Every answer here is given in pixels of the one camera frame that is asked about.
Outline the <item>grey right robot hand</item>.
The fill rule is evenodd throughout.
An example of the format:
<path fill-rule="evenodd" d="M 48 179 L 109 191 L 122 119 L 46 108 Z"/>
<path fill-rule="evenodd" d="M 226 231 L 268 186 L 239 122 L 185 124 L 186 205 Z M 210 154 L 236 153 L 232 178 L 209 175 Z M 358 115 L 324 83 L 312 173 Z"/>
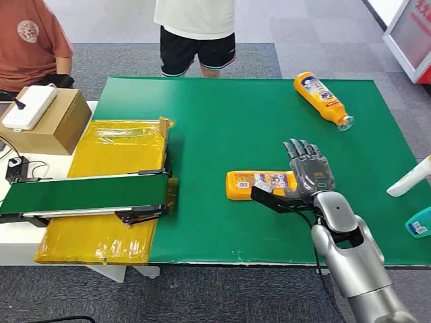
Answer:
<path fill-rule="evenodd" d="M 286 197 L 312 204 L 318 193 L 335 188 L 328 161 L 316 145 L 303 139 L 289 139 L 283 142 L 283 146 L 290 158 L 291 169 L 297 183 L 294 189 L 286 188 Z"/>

